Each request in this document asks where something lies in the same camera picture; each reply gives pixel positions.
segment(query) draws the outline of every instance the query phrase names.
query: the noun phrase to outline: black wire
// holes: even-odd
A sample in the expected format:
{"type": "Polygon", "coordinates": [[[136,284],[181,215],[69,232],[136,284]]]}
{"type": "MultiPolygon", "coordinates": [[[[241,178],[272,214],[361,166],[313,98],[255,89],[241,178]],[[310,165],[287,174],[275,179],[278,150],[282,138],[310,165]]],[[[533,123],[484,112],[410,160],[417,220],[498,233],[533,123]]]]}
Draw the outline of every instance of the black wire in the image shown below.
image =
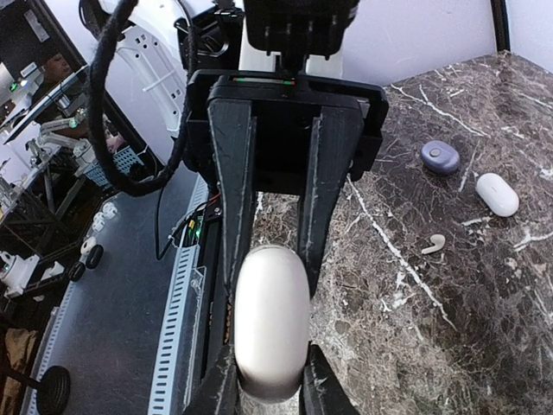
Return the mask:
{"type": "MultiPolygon", "coordinates": [[[[159,192],[159,196],[157,198],[157,204],[156,204],[156,220],[155,220],[155,224],[154,224],[154,238],[156,240],[156,259],[158,261],[162,260],[164,257],[165,257],[165,254],[167,254],[167,251],[169,250],[169,248],[171,247],[171,244],[173,242],[174,239],[178,239],[180,240],[181,239],[181,235],[179,236],[179,232],[182,231],[183,229],[185,229],[185,227],[188,227],[188,225],[190,224],[190,222],[192,220],[195,220],[197,221],[197,218],[198,218],[198,215],[200,213],[200,211],[207,205],[207,202],[205,203],[201,203],[185,220],[183,220],[181,223],[179,223],[179,225],[176,227],[175,230],[173,230],[173,232],[171,233],[171,235],[169,236],[169,239],[167,241],[167,243],[165,244],[165,246],[163,247],[162,251],[160,252],[159,248],[159,211],[160,211],[160,207],[161,207],[161,204],[162,204],[162,197],[163,197],[163,192],[164,192],[165,188],[162,188],[159,192]]],[[[187,235],[184,235],[185,237],[185,240],[184,240],[184,246],[189,246],[190,242],[188,241],[188,236],[187,235]]]]}
{"type": "Polygon", "coordinates": [[[187,8],[186,2],[184,0],[177,0],[179,5],[181,6],[181,9],[184,13],[184,16],[187,18],[188,21],[188,73],[187,77],[188,80],[192,78],[192,75],[196,70],[198,69],[198,49],[199,49],[199,42],[198,42],[198,32],[196,30],[196,27],[194,26],[192,15],[190,14],[190,11],[187,8]]]}
{"type": "Polygon", "coordinates": [[[121,0],[102,31],[98,49],[89,72],[87,112],[90,141],[105,176],[115,189],[135,197],[155,192],[168,183],[181,163],[182,153],[188,139],[188,129],[186,127],[188,100],[185,98],[179,136],[175,141],[167,166],[157,177],[145,182],[133,181],[118,170],[111,153],[107,149],[103,128],[105,80],[115,55],[118,38],[137,3],[138,0],[121,0]]]}
{"type": "MultiPolygon", "coordinates": [[[[197,37],[197,31],[195,29],[195,26],[193,24],[192,15],[190,14],[190,11],[188,10],[186,4],[183,1],[179,1],[179,4],[181,5],[182,11],[185,15],[185,17],[188,20],[188,71],[187,71],[187,79],[190,80],[192,78],[192,75],[196,71],[198,67],[198,37],[197,37]]],[[[182,117],[186,118],[188,114],[183,111],[182,117]]],[[[159,252],[159,214],[160,214],[160,206],[162,204],[162,198],[163,198],[163,190],[165,188],[163,187],[159,195],[157,196],[157,204],[156,204],[156,216],[154,218],[154,234],[156,238],[156,258],[159,261],[162,259],[165,254],[167,253],[167,250],[170,248],[171,240],[168,241],[166,246],[163,248],[162,252],[159,252]]]]}

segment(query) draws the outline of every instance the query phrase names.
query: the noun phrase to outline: marble surface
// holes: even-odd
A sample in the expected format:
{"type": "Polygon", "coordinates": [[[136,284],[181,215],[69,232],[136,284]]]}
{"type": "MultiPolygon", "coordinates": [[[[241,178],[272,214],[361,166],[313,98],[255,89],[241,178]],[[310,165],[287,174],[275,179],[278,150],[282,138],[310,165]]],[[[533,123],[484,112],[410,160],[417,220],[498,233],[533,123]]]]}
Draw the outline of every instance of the marble surface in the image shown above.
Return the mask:
{"type": "MultiPolygon", "coordinates": [[[[553,75],[500,54],[386,90],[378,160],[334,214],[313,340],[361,414],[553,413],[553,75]],[[461,153],[457,174],[422,166],[433,139],[461,153]],[[518,192],[515,216],[475,193],[488,172],[518,192]],[[422,255],[434,233],[445,248],[422,255]]],[[[257,207],[254,245],[293,246],[295,199],[257,207]]]]}

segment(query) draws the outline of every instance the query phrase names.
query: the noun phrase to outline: gray floor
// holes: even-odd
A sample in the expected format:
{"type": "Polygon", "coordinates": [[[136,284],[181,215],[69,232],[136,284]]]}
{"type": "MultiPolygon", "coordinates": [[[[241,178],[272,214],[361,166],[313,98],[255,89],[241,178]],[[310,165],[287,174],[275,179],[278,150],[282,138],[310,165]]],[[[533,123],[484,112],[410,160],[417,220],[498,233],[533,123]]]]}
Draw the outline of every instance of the gray floor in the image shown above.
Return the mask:
{"type": "MultiPolygon", "coordinates": [[[[166,187],[162,245],[187,212],[195,181],[196,175],[180,168],[166,187]]],[[[70,284],[62,303],[65,313],[54,325],[57,337],[45,354],[48,367],[60,365],[71,373],[68,414],[148,412],[175,249],[156,261],[157,193],[142,198],[120,194],[111,201],[118,215],[96,234],[104,256],[98,268],[70,284]]]]}
{"type": "MultiPolygon", "coordinates": [[[[501,54],[387,92],[379,159],[335,212],[313,339],[361,414],[553,413],[553,76],[501,54]],[[422,167],[432,139],[461,153],[458,174],[422,167]],[[510,219],[475,194],[488,172],[520,196],[510,219]],[[434,233],[446,247],[424,256],[434,233]]],[[[260,200],[256,244],[293,246],[295,227],[293,198],[260,200]]]]}

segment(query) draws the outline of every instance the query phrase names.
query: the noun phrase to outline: metal frame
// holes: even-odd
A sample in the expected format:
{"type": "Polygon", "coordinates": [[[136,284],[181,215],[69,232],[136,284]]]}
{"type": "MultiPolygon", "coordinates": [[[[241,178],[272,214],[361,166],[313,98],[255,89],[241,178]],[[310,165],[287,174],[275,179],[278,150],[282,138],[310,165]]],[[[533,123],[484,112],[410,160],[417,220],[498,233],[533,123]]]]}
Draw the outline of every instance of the metal frame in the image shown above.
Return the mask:
{"type": "Polygon", "coordinates": [[[82,80],[82,77],[86,75],[86,70],[88,69],[87,65],[84,65],[77,72],[71,74],[68,78],[63,80],[56,88],[54,88],[49,94],[42,98],[33,109],[22,119],[16,128],[14,128],[6,140],[3,142],[7,144],[17,138],[19,134],[22,133],[25,128],[31,124],[36,117],[38,117],[44,110],[49,106],[54,105],[54,102],[63,94],[64,90],[67,90],[68,87],[74,85],[78,80],[82,80]]]}
{"type": "MultiPolygon", "coordinates": [[[[194,211],[208,197],[206,183],[198,177],[188,212],[194,211]]],[[[200,246],[183,247],[175,256],[162,331],[159,337],[156,366],[149,397],[149,415],[172,415],[188,404],[194,391],[196,349],[200,344],[199,319],[205,275],[196,267],[200,246]]]]}
{"type": "Polygon", "coordinates": [[[55,248],[48,246],[54,233],[59,232],[67,242],[71,234],[60,218],[28,190],[23,190],[16,205],[3,217],[1,228],[38,255],[51,253],[49,249],[55,248]]]}
{"type": "MultiPolygon", "coordinates": [[[[48,323],[47,329],[42,337],[41,346],[39,347],[39,352],[37,356],[41,356],[41,359],[35,361],[33,366],[33,371],[31,376],[36,379],[41,379],[44,373],[50,367],[50,358],[52,357],[52,351],[54,350],[54,345],[57,341],[58,335],[60,334],[60,327],[65,318],[67,307],[71,302],[71,298],[75,291],[75,283],[69,283],[66,294],[61,301],[60,307],[52,311],[52,318],[48,323]]],[[[36,406],[36,390],[27,389],[25,392],[25,398],[23,399],[21,414],[26,413],[27,415],[39,415],[38,408],[36,406]]]]}
{"type": "Polygon", "coordinates": [[[505,0],[492,0],[493,26],[498,52],[511,50],[509,35],[509,18],[505,0]]]}

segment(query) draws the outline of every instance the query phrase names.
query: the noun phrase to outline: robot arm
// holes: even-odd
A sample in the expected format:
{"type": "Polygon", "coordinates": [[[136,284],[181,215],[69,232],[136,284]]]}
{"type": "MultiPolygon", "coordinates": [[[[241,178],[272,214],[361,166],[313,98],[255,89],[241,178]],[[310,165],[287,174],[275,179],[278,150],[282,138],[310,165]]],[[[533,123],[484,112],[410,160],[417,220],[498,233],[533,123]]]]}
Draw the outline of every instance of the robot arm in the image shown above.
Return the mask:
{"type": "Polygon", "coordinates": [[[77,128],[84,119],[84,114],[77,113],[75,117],[55,119],[54,121],[48,121],[42,124],[40,135],[36,139],[36,144],[39,147],[44,147],[46,144],[55,144],[60,147],[67,147],[68,149],[74,150],[80,145],[80,140],[55,134],[55,131],[65,130],[67,128],[77,128]]]}
{"type": "MultiPolygon", "coordinates": [[[[113,13],[119,3],[118,0],[98,2],[108,14],[113,13]]],[[[240,51],[241,70],[278,70],[293,76],[305,68],[309,74],[340,79],[340,46],[346,27],[355,17],[358,2],[245,0],[247,25],[244,25],[242,39],[238,29],[238,36],[222,42],[218,37],[229,37],[224,33],[225,21],[241,22],[241,17],[232,17],[232,12],[228,11],[236,10],[232,0],[219,0],[219,9],[207,13],[215,19],[205,23],[202,45],[209,50],[224,52],[224,58],[221,52],[213,55],[217,55],[216,60],[223,62],[222,67],[226,69],[236,68],[227,62],[237,61],[232,55],[240,51]],[[276,64],[278,55],[282,56],[280,67],[276,64]]],[[[190,6],[188,15],[206,12],[209,3],[187,2],[190,6]]],[[[143,92],[149,93],[157,103],[171,137],[178,136],[186,91],[186,80],[172,63],[177,60],[187,66],[184,61],[188,52],[185,40],[191,22],[186,15],[177,0],[141,1],[130,16],[134,25],[124,31],[124,39],[118,43],[118,54],[143,82],[143,92]]],[[[200,51],[200,55],[200,67],[212,68],[213,59],[210,60],[209,53],[200,51]]]]}

